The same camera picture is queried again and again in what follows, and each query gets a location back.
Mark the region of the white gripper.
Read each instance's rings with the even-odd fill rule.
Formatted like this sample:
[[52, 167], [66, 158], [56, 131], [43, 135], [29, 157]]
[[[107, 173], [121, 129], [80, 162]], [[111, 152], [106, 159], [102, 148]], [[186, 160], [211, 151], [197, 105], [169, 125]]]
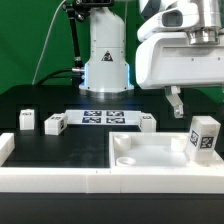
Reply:
[[224, 36], [220, 36], [218, 45], [190, 45], [184, 32], [154, 34], [137, 48], [135, 68], [142, 89], [166, 87], [165, 96], [174, 117], [182, 118], [179, 86], [224, 83]]

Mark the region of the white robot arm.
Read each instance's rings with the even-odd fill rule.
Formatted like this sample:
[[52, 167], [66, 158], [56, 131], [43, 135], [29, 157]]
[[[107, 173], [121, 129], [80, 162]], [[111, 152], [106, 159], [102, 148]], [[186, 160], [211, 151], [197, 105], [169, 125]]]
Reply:
[[[118, 94], [129, 90], [124, 56], [124, 22], [112, 14], [112, 0], [82, 0], [90, 11], [91, 54], [82, 90]], [[182, 87], [224, 84], [221, 0], [139, 0], [143, 25], [135, 53], [135, 77], [142, 89], [161, 89], [183, 116]]]

